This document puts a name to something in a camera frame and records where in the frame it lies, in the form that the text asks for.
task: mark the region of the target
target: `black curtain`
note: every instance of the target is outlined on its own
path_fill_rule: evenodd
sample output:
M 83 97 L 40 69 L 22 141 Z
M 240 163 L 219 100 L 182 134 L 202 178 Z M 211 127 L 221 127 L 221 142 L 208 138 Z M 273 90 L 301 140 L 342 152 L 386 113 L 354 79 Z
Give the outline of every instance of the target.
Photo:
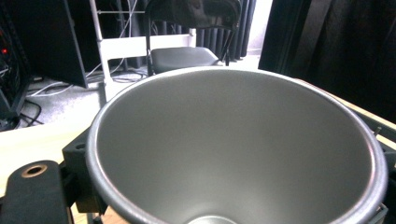
M 241 57 L 247 56 L 248 38 L 256 6 L 256 0 L 241 0 L 240 2 L 242 5 L 241 20 L 230 45 L 230 58 L 232 61 L 240 60 Z M 227 31 L 222 29 L 197 30 L 197 46 L 211 49 L 219 57 L 227 34 Z
M 396 122 L 395 23 L 392 0 L 274 0 L 259 68 Z

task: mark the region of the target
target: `black fabric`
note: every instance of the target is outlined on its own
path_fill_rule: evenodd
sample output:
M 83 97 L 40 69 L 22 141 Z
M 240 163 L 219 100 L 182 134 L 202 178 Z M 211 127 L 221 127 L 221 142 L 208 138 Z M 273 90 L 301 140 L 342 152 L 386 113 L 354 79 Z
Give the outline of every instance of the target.
M 278 14 L 287 18 L 286 0 L 275 0 Z M 318 36 L 302 35 L 303 29 L 289 30 L 290 42 L 294 45 L 277 46 L 285 52 L 283 58 L 270 58 L 265 55 L 276 44 L 276 38 L 285 30 L 268 33 L 264 39 L 259 68 L 271 71 L 281 69 L 283 75 L 304 79 L 325 91 L 358 105 L 384 119 L 396 122 L 396 2 L 391 0 L 343 1 L 331 0 L 325 13 L 324 22 Z M 318 10 L 309 5 L 309 10 Z M 294 7 L 303 15 L 310 11 Z M 270 23 L 282 22 L 282 17 Z M 312 28 L 318 21 L 293 20 L 291 27 Z M 297 46 L 306 40 L 316 39 L 312 44 L 310 60 L 303 65 L 292 66 L 300 60 Z
M 240 60 L 241 57 L 247 56 L 248 38 L 253 20 L 256 0 L 241 0 L 242 13 L 239 29 L 233 36 L 230 46 L 230 59 L 232 61 Z M 206 47 L 211 49 L 218 57 L 221 54 L 221 47 L 225 42 L 225 32 L 221 29 L 215 30 L 197 30 L 197 47 Z

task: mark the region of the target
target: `chair leg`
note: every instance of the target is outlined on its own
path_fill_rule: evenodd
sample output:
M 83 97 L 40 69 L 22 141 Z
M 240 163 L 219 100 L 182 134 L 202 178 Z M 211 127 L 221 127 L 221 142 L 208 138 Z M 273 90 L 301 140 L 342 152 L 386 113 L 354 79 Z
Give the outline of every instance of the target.
M 227 52 L 225 53 L 225 65 L 229 66 L 230 65 L 230 51 L 227 49 Z

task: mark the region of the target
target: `white cable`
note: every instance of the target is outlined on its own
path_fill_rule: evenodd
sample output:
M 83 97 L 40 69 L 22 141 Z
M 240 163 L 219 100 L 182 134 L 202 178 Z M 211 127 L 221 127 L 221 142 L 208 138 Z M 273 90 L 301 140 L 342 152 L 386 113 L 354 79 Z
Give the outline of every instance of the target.
M 92 75 L 92 73 L 93 73 L 94 71 L 96 71 L 96 69 L 98 69 L 101 65 L 102 65 L 101 63 L 99 63 L 98 65 L 96 65 L 96 67 L 94 67 L 94 68 L 92 69 L 92 71 L 91 71 L 89 74 L 87 74 L 87 76 L 85 76 L 85 77 L 89 77 L 90 75 Z
M 4 70 L 1 70 L 0 71 L 0 75 L 3 75 L 4 73 L 6 73 L 8 71 L 8 68 L 6 68 L 6 69 L 4 69 Z
M 53 93 L 48 93 L 48 94 L 40 94 L 40 95 L 29 95 L 28 97 L 41 97 L 41 96 L 52 96 L 52 95 L 57 95 L 60 94 L 62 92 L 65 92 L 67 90 L 69 90 L 70 88 L 72 88 L 74 85 L 69 85 L 66 89 L 61 90 L 61 91 L 57 91 L 57 92 L 53 92 Z
M 134 0 L 134 7 L 131 8 L 131 0 L 127 0 L 128 2 L 128 9 L 129 9 L 129 18 L 130 20 L 132 19 L 132 16 L 134 15 L 134 9 L 136 8 L 137 0 Z M 129 37 L 132 35 L 132 23 L 129 26 Z
M 39 90 L 39 91 L 37 91 L 37 92 L 35 92 L 35 93 L 31 94 L 31 95 L 28 95 L 28 97 L 36 96 L 36 95 L 38 95 L 40 92 L 42 92 L 42 91 L 48 89 L 49 87 L 58 86 L 58 85 L 61 85 L 61 84 L 63 84 L 63 83 L 62 83 L 62 82 L 54 82 L 54 83 L 49 84 L 48 86 L 42 88 L 41 90 Z
M 120 67 L 121 64 L 123 63 L 124 59 L 125 59 L 125 58 L 123 58 L 123 59 L 120 61 L 119 65 L 117 65 L 117 67 L 116 67 L 115 69 L 113 69 L 113 71 L 111 71 L 110 74 L 114 73 L 115 71 L 117 71 L 117 69 L 119 69 L 119 67 Z
M 127 0 L 127 2 L 128 2 L 128 8 L 129 8 L 130 13 L 129 13 L 128 21 L 125 23 L 125 26 L 121 31 L 120 38 L 122 37 L 123 33 L 125 32 L 126 28 L 128 27 L 128 24 L 131 22 L 131 18 L 134 15 L 134 9 L 136 8 L 136 3 L 137 3 L 137 1 L 134 1 L 134 7 L 131 9 L 131 6 L 130 6 L 131 4 L 130 4 L 129 0 Z

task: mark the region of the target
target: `floor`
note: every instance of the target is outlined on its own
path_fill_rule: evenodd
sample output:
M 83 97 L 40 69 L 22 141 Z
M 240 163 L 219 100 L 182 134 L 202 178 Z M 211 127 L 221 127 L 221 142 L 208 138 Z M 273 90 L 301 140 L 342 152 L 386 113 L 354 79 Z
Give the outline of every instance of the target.
M 256 69 L 258 67 L 259 59 L 260 55 L 248 55 L 241 61 L 231 63 L 230 66 Z M 127 75 L 127 77 L 135 80 L 141 78 L 140 75 L 136 74 Z M 87 119 L 94 118 L 100 108 L 106 103 L 103 84 L 98 82 L 90 83 L 87 89 L 77 86 L 66 86 L 45 93 L 42 91 L 35 95 L 37 90 L 42 90 L 53 83 L 58 82 L 46 79 L 30 85 L 29 90 L 34 91 L 28 91 L 26 102 L 21 111 L 21 122 L 17 128 L 25 128 L 28 126 L 39 125 L 41 123 L 86 121 Z M 117 88 L 120 88 L 120 90 L 133 84 L 131 82 L 116 83 Z M 38 117 L 36 118 L 36 121 L 32 123 L 32 119 L 37 115 Z

